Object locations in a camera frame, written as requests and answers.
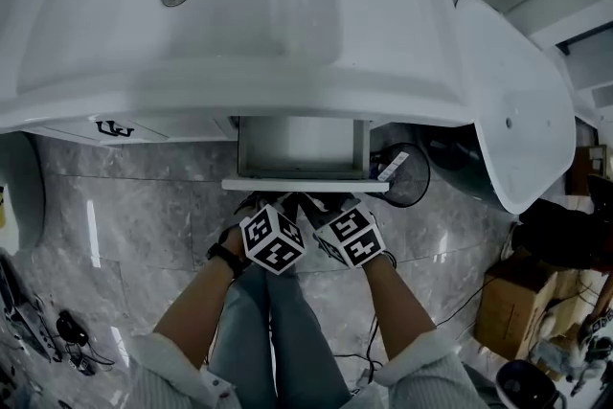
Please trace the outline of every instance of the black handle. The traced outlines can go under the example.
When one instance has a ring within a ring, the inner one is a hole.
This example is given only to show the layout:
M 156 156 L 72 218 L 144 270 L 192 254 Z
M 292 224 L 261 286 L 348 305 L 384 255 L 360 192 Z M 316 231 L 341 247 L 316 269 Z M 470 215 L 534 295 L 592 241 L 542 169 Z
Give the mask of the black handle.
M 109 131 L 102 129 L 102 123 L 106 123 L 108 125 Z M 114 121 L 96 122 L 96 125 L 98 126 L 98 131 L 100 133 L 103 133 L 104 135 L 109 135 L 111 137 L 126 137 L 127 138 L 132 134 L 132 131 L 134 131 L 134 128 L 116 128 Z

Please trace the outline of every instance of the tile floor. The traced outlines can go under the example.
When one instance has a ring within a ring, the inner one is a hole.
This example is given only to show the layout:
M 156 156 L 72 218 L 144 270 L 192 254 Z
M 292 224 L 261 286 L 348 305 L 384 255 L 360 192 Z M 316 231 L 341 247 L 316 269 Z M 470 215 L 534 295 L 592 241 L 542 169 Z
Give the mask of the tile floor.
M 373 148 L 412 141 L 409 125 L 373 132 Z M 94 148 L 36 138 L 47 194 L 43 240 L 13 264 L 32 293 L 40 296 L 52 330 L 57 313 L 70 309 L 86 326 L 95 349 L 117 361 L 110 372 L 83 377 L 67 363 L 47 364 L 37 354 L 3 347 L 0 362 L 14 365 L 52 401 L 73 407 L 121 407 L 128 389 L 122 339 L 153 325 L 193 278 L 221 231 L 221 222 L 243 198 L 225 192 L 220 180 L 236 167 L 236 145 L 160 144 Z M 559 183 L 551 199 L 565 206 Z M 415 207 L 395 209 L 364 197 L 398 260 L 398 271 L 436 322 L 453 313 L 482 283 L 497 261 L 514 217 L 456 191 L 436 174 Z M 308 241 L 299 264 L 305 295 L 335 353 L 364 353 L 373 318 L 368 286 L 360 270 L 328 260 Z M 458 339 L 461 358 L 484 375 L 501 363 L 479 353 L 471 328 L 476 297 L 442 329 Z M 14 345 L 0 323 L 0 339 Z M 380 339 L 374 358 L 385 360 Z M 350 387 L 367 364 L 339 359 Z

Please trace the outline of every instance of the sleeve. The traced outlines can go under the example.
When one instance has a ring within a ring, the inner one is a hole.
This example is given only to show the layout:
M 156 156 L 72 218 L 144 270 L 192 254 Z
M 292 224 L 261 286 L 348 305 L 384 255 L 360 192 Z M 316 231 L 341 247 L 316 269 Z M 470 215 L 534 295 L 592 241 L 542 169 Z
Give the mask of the sleeve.
M 126 342 L 132 385 L 125 409 L 239 407 L 231 384 L 206 370 L 198 371 L 172 341 L 153 333 Z
M 438 330 L 418 337 L 376 372 L 375 381 L 389 388 L 393 409 L 487 409 L 455 353 L 455 344 Z

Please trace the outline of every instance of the watch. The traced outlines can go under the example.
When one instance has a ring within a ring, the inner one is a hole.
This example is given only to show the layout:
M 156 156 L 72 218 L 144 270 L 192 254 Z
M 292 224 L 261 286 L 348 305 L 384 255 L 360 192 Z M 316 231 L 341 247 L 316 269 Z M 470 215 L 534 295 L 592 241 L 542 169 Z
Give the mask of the watch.
M 247 261 L 241 261 L 236 254 L 232 254 L 228 249 L 220 245 L 218 242 L 214 243 L 207 252 L 207 259 L 210 260 L 215 256 L 219 256 L 230 266 L 234 271 L 234 278 L 238 278 L 245 267 L 249 264 Z

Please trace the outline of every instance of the shirt cuff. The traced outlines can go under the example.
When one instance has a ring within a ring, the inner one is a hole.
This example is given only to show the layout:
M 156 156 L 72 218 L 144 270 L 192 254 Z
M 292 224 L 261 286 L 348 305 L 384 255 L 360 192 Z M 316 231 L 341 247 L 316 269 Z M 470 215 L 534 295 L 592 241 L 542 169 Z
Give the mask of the shirt cuff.
M 207 407 L 234 394 L 233 386 L 208 372 L 198 371 L 169 338 L 153 332 L 126 340 L 130 356 L 142 367 L 164 378 L 174 389 Z
M 375 382 L 391 387 L 421 367 L 456 351 L 456 344 L 435 329 L 421 334 L 383 368 L 375 372 Z

